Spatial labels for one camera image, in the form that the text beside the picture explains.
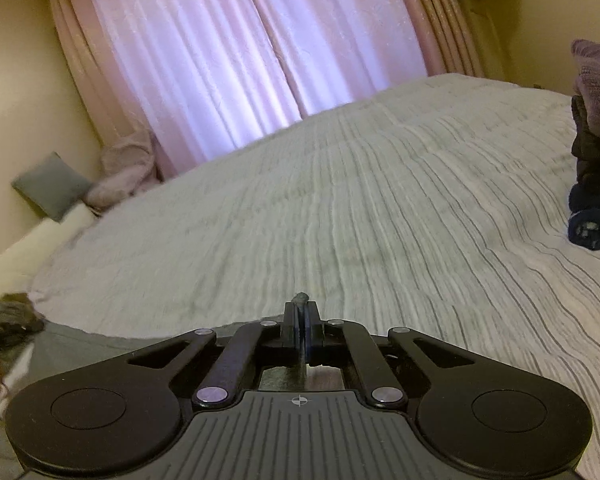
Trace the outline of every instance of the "striped bedspread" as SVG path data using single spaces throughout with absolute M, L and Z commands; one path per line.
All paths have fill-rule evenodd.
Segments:
M 570 100 L 445 75 L 310 117 L 129 200 L 34 280 L 52 321 L 165 336 L 280 313 L 406 325 L 557 380 L 595 418 L 600 253 L 565 236 Z

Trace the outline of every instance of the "bed cover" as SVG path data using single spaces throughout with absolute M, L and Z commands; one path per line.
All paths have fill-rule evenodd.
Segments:
M 409 326 L 559 381 L 595 419 L 600 252 L 571 245 L 570 99 L 443 75 L 312 116 L 129 200 L 32 284 L 50 320 L 158 337 L 272 316 Z

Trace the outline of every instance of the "green pillow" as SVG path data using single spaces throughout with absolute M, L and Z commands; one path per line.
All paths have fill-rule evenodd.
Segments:
M 59 222 L 93 183 L 67 166 L 57 153 L 52 153 L 11 185 L 45 215 Z

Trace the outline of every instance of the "black folded garment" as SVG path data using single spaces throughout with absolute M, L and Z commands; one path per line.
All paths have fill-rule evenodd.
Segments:
M 571 111 L 577 130 L 571 153 L 578 158 L 578 183 L 584 192 L 600 196 L 600 137 L 589 129 L 587 109 L 581 96 L 573 96 Z

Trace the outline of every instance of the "wall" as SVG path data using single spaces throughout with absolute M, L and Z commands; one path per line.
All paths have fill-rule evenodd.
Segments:
M 571 94 L 571 41 L 600 42 L 600 0 L 461 1 L 492 78 Z
M 0 252 L 40 221 L 11 180 L 54 151 L 97 178 L 99 150 L 47 0 L 0 0 Z

